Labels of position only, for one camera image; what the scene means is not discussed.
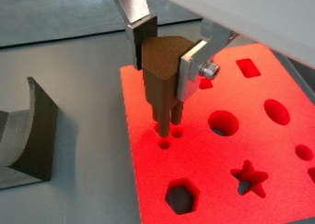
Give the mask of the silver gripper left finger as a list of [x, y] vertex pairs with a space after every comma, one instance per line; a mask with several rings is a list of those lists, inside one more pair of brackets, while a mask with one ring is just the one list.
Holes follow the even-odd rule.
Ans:
[[132, 45], [134, 67], [142, 69], [142, 44], [158, 36], [158, 17], [151, 14], [147, 0], [115, 0], [126, 23], [127, 38]]

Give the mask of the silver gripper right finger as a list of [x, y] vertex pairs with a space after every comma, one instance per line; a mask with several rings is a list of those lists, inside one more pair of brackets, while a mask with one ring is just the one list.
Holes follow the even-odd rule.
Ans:
[[239, 36], [206, 18], [202, 20], [200, 34], [202, 39], [180, 59], [178, 99], [182, 102], [186, 102], [196, 92], [202, 77], [214, 79], [218, 76], [220, 67], [212, 62], [212, 58]]

